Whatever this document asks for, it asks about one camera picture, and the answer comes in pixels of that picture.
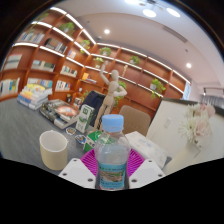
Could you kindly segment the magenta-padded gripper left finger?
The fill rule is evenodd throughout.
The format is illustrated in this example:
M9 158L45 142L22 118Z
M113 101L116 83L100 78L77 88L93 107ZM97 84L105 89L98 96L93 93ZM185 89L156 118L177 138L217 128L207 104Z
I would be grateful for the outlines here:
M80 159L72 158L60 172L59 177L78 186L94 189L98 175L98 164L94 150L85 153Z

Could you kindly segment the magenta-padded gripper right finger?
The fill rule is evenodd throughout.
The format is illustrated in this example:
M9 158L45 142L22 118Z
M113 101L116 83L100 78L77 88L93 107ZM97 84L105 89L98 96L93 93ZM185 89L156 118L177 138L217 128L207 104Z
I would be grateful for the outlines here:
M152 159L145 159L135 150L131 150L127 161L127 178L130 189L146 186L163 178L165 174Z

